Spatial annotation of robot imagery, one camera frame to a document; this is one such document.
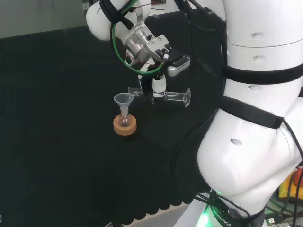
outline yellow object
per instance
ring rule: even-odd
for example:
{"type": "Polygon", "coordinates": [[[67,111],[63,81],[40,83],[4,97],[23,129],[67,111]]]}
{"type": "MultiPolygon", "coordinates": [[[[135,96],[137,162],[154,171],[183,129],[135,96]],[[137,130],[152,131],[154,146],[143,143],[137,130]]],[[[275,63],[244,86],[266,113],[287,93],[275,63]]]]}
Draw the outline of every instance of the yellow object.
{"type": "MultiPolygon", "coordinates": [[[[287,197],[287,191],[288,191],[288,186],[289,186],[289,180],[291,178],[292,174],[290,174],[280,185],[279,188],[279,197],[280,198],[286,198],[287,197]]],[[[292,182],[292,188],[290,190],[290,197],[295,198],[295,193],[297,190],[297,186],[292,182]]],[[[303,187],[300,188],[299,190],[299,198],[303,200],[303,187]]]]}

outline wall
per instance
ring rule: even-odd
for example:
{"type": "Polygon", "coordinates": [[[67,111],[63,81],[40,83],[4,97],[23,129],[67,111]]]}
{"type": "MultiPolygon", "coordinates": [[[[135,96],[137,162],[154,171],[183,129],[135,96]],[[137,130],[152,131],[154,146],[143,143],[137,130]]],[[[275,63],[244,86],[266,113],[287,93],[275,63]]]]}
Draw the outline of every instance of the wall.
{"type": "Polygon", "coordinates": [[[85,25],[82,0],[0,0],[0,38],[85,25]]]}
{"type": "MultiPolygon", "coordinates": [[[[201,6],[208,7],[213,12],[215,12],[222,20],[225,20],[225,12],[222,0],[196,0],[201,6]]],[[[178,8],[174,2],[174,0],[167,0],[166,1],[166,12],[174,12],[177,11],[178,8]]]]}

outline table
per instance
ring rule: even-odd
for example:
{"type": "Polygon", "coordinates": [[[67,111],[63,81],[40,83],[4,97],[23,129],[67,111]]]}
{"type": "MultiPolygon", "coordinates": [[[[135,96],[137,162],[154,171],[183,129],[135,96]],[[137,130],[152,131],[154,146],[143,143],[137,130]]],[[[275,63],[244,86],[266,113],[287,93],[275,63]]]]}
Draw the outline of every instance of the table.
{"type": "MultiPolygon", "coordinates": [[[[214,27],[194,14],[200,25],[214,27]]],[[[190,28],[180,12],[149,17],[146,24],[191,55],[190,28]]],[[[190,106],[135,100],[129,112],[138,129],[123,138],[113,130],[119,114],[113,97],[138,80],[108,42],[87,27],[1,39],[0,226],[127,224],[158,208],[190,203],[191,196],[176,188],[171,157],[178,141],[214,110],[223,84],[220,33],[197,31],[194,40],[217,76],[192,61],[168,81],[171,91],[191,88],[190,106]]],[[[195,158],[198,145],[188,148],[189,157],[195,158]]]]}

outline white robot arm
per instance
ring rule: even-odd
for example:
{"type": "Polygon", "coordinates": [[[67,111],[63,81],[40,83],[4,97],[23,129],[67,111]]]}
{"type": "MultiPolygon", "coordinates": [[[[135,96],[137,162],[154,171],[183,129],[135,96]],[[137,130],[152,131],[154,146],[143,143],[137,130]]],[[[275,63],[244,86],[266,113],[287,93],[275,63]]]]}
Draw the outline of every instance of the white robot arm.
{"type": "MultiPolygon", "coordinates": [[[[116,9],[128,3],[111,2],[116,9]]],[[[125,16],[134,28],[128,30],[119,23],[116,35],[133,59],[163,62],[150,43],[157,42],[160,50],[169,43],[164,36],[154,37],[144,24],[150,2],[139,0],[134,5],[139,8],[125,16]]],[[[256,217],[262,213],[274,191],[302,161],[298,148],[303,146],[303,98],[298,95],[303,84],[303,1],[223,0],[223,4],[226,67],[230,71],[224,97],[283,118],[298,140],[294,140],[285,123],[270,128],[248,121],[241,114],[217,111],[198,151],[199,169],[213,190],[232,203],[222,202],[245,219],[248,214],[256,217]]],[[[97,38],[110,39],[111,22],[99,3],[88,10],[87,22],[97,38]]],[[[212,226],[234,226],[213,207],[209,206],[206,212],[212,226]]],[[[253,225],[261,226],[267,226],[264,219],[253,225]]]]}

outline black strap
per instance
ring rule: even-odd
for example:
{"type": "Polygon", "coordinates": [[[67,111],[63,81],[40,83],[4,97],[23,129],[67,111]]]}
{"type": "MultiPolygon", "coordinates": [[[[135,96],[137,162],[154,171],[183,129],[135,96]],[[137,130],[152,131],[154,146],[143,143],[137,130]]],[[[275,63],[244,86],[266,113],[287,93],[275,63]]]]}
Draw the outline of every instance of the black strap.
{"type": "Polygon", "coordinates": [[[134,24],[126,19],[124,16],[128,13],[125,12],[122,14],[122,11],[129,6],[129,4],[132,2],[132,0],[129,0],[129,2],[122,7],[119,11],[114,7],[114,5],[110,2],[110,0],[100,0],[100,7],[104,13],[104,15],[108,18],[110,22],[113,24],[117,24],[118,22],[122,22],[128,30],[132,29],[134,24]]]}
{"type": "Polygon", "coordinates": [[[282,123],[282,117],[226,96],[222,96],[219,108],[233,116],[271,129],[278,129],[282,123]]]}
{"type": "Polygon", "coordinates": [[[300,78],[303,75],[303,64],[277,71],[247,71],[223,66],[222,74],[228,79],[244,84],[282,84],[300,78]]]}

